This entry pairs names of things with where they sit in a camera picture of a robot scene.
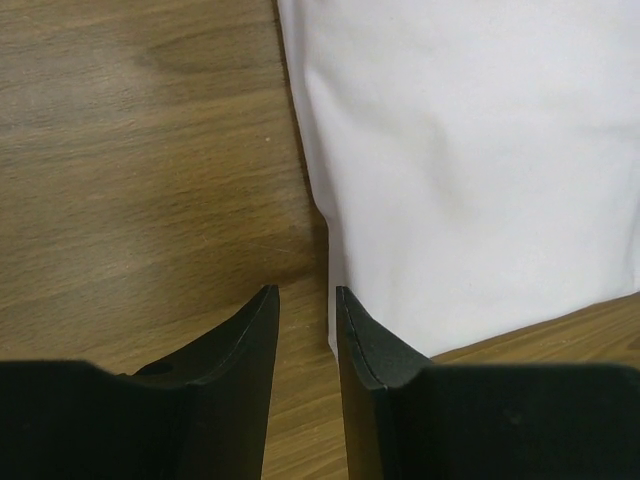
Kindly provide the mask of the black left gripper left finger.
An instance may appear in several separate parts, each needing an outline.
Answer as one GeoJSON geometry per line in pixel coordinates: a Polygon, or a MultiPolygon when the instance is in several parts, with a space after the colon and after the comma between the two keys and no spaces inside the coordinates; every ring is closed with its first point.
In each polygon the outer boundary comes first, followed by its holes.
{"type": "Polygon", "coordinates": [[[279,331],[279,291],[145,365],[1,365],[5,479],[257,479],[279,331]]]}

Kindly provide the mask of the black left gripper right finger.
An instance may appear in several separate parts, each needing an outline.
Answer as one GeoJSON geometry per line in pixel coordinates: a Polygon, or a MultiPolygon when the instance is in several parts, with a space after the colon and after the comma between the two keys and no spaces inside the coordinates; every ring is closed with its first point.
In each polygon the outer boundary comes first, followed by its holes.
{"type": "Polygon", "coordinates": [[[635,368],[435,363],[345,287],[336,324],[351,478],[638,477],[635,368]]]}

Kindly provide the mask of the white floral print t-shirt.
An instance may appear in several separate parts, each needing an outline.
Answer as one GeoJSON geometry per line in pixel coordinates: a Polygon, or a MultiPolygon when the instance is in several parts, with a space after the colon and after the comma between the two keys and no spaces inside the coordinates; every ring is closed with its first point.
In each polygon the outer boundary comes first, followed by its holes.
{"type": "Polygon", "coordinates": [[[427,356],[639,289],[635,1],[282,1],[329,284],[427,356]]]}

